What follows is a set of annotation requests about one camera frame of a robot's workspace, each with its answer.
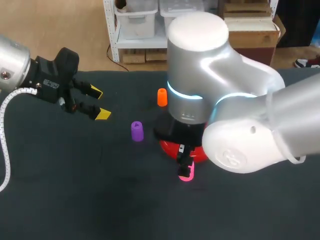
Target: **storage bin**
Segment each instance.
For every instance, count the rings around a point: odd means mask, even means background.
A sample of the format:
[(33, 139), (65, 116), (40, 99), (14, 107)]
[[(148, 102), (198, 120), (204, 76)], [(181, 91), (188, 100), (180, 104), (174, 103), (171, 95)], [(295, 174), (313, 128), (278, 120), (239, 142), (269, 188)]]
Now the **storage bin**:
[(160, 14), (164, 17), (166, 34), (173, 19), (195, 11), (205, 11), (202, 0), (160, 0)]
[(158, 0), (127, 0), (126, 12), (114, 13), (121, 24), (125, 39), (147, 39), (155, 36), (155, 15), (158, 12)]

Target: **screw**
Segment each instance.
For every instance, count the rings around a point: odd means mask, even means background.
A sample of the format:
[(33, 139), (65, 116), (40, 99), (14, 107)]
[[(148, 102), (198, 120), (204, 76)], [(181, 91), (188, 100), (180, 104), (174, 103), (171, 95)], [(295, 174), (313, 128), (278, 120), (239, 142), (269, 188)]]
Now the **screw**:
[(6, 72), (6, 71), (3, 71), (1, 74), (0, 74), (0, 78), (4, 79), (4, 80), (8, 80), (11, 78), (11, 74), (9, 72)]

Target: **black cord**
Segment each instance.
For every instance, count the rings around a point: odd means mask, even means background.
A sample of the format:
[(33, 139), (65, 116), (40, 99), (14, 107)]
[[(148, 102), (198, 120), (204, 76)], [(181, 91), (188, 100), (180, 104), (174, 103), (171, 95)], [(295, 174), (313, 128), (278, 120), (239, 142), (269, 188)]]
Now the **black cord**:
[(125, 66), (122, 66), (121, 64), (113, 61), (113, 60), (109, 57), (108, 52), (109, 52), (110, 47), (111, 47), (111, 44), (109, 44), (109, 46), (108, 46), (108, 48), (107, 48), (107, 50), (106, 50), (106, 56), (107, 56), (107, 58), (108, 58), (111, 62), (113, 62), (114, 64), (117, 64), (118, 66), (120, 66), (120, 67), (122, 67), (123, 69), (125, 69), (127, 72), (130, 72), (130, 71), (128, 70), (128, 68), (126, 68)]

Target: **orange cup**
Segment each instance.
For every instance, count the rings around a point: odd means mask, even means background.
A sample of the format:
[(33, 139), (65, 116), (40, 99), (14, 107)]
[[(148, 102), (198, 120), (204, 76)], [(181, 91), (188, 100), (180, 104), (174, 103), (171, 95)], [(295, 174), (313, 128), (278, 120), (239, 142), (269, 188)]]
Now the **orange cup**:
[(158, 90), (158, 106), (165, 107), (168, 105), (167, 90), (165, 88), (160, 88)]

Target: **coiled cable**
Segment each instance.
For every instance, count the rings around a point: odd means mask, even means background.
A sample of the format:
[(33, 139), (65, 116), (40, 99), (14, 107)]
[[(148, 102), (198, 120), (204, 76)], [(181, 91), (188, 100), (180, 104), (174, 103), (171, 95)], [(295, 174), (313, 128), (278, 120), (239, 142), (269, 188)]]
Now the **coiled cable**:
[(2, 146), (2, 152), (4, 157), (4, 165), (5, 165), (5, 176), (3, 183), (0, 186), (0, 192), (6, 188), (6, 186), (9, 183), (10, 175), (11, 175), (11, 167), (10, 167), (10, 158), (9, 158), (9, 152), (6, 142), (6, 136), (5, 136), (5, 111), (8, 106), (8, 103), (17, 95), (19, 94), (32, 94), (36, 95), (37, 90), (34, 88), (18, 88), (17, 90), (14, 90), (11, 92), (3, 101), (1, 107), (0, 107), (0, 140), (1, 140), (1, 146)]

